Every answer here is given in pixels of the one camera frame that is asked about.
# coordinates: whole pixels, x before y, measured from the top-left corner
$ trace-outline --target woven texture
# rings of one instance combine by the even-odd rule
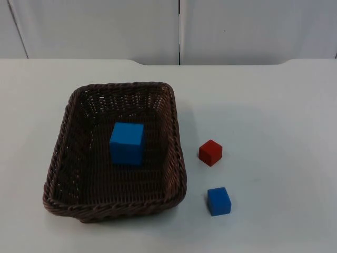
[[[141,167],[112,164],[109,139],[115,122],[145,125]],[[168,84],[91,84],[74,91],[44,185],[49,212],[97,222],[160,212],[185,194],[175,98]]]

